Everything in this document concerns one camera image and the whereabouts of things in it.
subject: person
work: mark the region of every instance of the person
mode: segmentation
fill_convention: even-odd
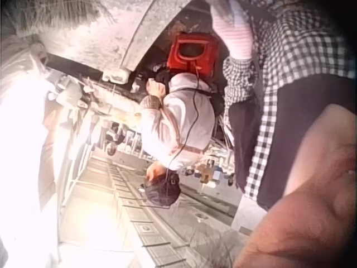
[[[307,131],[291,174],[303,183],[268,212],[234,268],[356,267],[356,144],[341,132],[356,134],[356,118],[339,122],[336,109],[344,111],[330,106]],[[326,139],[333,146],[321,157]]]
[[[113,156],[117,152],[118,145],[121,144],[127,136],[128,127],[125,124],[120,124],[116,129],[112,127],[105,135],[107,155]]]
[[[215,116],[208,96],[210,87],[196,75],[179,73],[165,85],[149,79],[149,93],[141,101],[142,147],[157,159],[147,169],[147,198],[171,205],[180,193],[177,171],[202,157],[211,140]]]
[[[356,115],[354,57],[313,5],[242,0],[230,6],[234,23],[220,8],[211,6],[211,14],[230,52],[223,65],[224,122],[234,137],[236,186],[270,210],[305,182],[301,178],[311,177],[334,146],[332,138],[355,141],[354,128],[343,124]],[[339,122],[321,129],[328,135],[314,146],[305,175],[297,176],[302,171],[292,167],[302,139],[327,109]]]

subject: man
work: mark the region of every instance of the man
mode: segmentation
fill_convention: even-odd
[[[180,193],[176,171],[198,161],[215,123],[209,86],[190,73],[179,73],[165,85],[150,79],[141,101],[141,136],[145,152],[157,159],[148,169],[146,194],[157,205],[171,205]]]
[[[211,13],[230,51],[223,66],[224,121],[234,136],[236,185],[269,210],[302,184],[297,178],[310,178],[307,169],[306,176],[293,176],[292,167],[304,135],[323,111],[331,104],[343,109],[331,112],[341,116],[341,124],[356,114],[355,71],[344,38],[314,6],[252,2],[232,1],[234,24],[214,7]],[[331,124],[329,131],[341,124]],[[349,138],[353,133],[346,129]],[[320,140],[314,153],[322,157],[329,144],[328,138]],[[319,163],[316,155],[310,164]]]
[[[106,141],[106,152],[109,156],[115,155],[117,152],[118,145],[121,144],[127,137],[128,127],[124,124],[115,127],[114,123],[112,128],[107,131],[105,135]]]

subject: dark cap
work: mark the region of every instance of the dark cap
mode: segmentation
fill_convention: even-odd
[[[166,173],[144,184],[147,199],[154,205],[170,206],[181,194],[180,178],[175,171]]]

